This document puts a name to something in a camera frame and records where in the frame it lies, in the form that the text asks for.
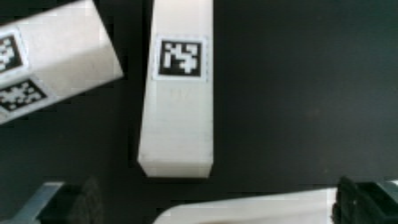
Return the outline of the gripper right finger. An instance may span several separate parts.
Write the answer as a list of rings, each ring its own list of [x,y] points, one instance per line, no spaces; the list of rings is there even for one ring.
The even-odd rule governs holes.
[[[332,224],[398,224],[398,183],[339,179]]]

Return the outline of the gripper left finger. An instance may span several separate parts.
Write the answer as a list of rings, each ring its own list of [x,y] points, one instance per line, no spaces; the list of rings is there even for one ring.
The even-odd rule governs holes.
[[[105,207],[94,178],[80,183],[44,182],[10,224],[105,224]]]

